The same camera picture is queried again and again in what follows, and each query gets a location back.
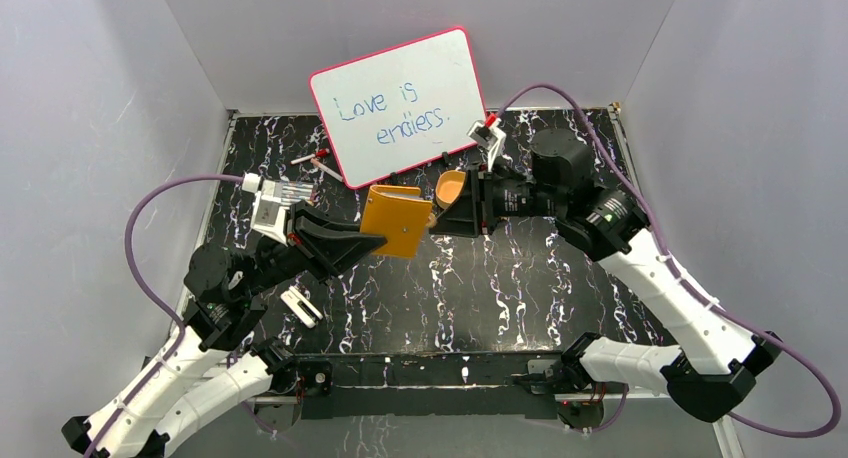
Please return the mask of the orange leather card holder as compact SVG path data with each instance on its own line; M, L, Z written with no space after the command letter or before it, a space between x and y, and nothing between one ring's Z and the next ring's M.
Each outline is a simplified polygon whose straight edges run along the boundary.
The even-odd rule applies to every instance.
M362 212L360 232L386 239L373 255L412 259L433 218L433 203L422 197L420 188L372 185Z

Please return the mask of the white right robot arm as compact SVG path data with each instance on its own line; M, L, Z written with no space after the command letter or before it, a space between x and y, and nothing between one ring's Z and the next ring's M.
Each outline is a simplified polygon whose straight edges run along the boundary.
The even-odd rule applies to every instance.
M778 348L722 318L716 304L699 302L694 287L672 274L635 200L596 179L589 145L548 129L534 136L530 156L528 174L501 159L442 173L432 233L475 238L509 217L551 218L560 237L640 299L674 344L638 345L587 332L557 364L519 383L587 392L616 382L665 394L704 422L727 415L775 361Z

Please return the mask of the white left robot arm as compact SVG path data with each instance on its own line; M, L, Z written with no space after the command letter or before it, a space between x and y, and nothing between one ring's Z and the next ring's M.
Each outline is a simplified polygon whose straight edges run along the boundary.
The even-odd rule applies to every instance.
M253 206L252 251L215 244L197 248L184 284L193 298L178 328L113 401L61 428L70 448L86 457L131 457L188 388L236 350L268 310L264 292L308 272L326 281L342 275L387 243L357 223L332 219L301 200Z

